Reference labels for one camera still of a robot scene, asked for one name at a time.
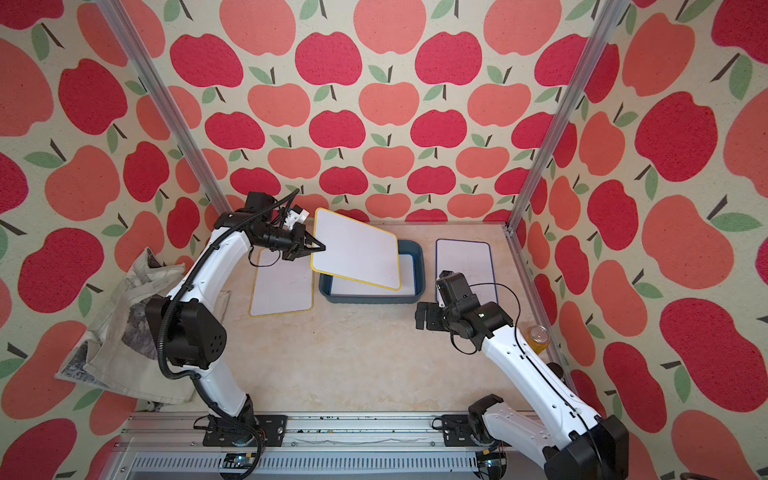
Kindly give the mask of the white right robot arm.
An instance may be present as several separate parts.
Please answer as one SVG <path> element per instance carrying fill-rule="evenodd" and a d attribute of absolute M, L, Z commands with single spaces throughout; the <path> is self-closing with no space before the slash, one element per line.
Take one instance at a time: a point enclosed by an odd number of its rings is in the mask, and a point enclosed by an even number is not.
<path fill-rule="evenodd" d="M 440 302 L 420 302 L 419 330 L 469 341 L 515 385 L 538 418 L 516 412 L 490 394 L 468 409 L 466 432 L 483 448 L 509 445 L 549 479 L 625 479 L 629 432 L 614 415 L 603 417 L 570 390 L 525 341 L 516 318 L 498 303 L 481 303 L 460 272 L 436 280 Z"/>

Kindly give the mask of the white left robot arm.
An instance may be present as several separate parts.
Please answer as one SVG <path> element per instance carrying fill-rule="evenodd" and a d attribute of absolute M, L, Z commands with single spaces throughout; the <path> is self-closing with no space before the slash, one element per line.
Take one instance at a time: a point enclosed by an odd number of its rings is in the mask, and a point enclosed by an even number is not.
<path fill-rule="evenodd" d="M 306 229 L 309 213 L 295 205 L 297 195 L 292 191 L 277 200 L 267 193 L 249 193 L 242 208 L 218 217 L 209 242 L 180 283 L 146 305 L 161 374 L 190 380 L 208 407 L 207 446 L 266 445 L 252 400 L 224 359 L 227 331 L 214 307 L 234 267 L 254 248 L 276 252 L 284 261 L 324 251 L 324 244 Z"/>

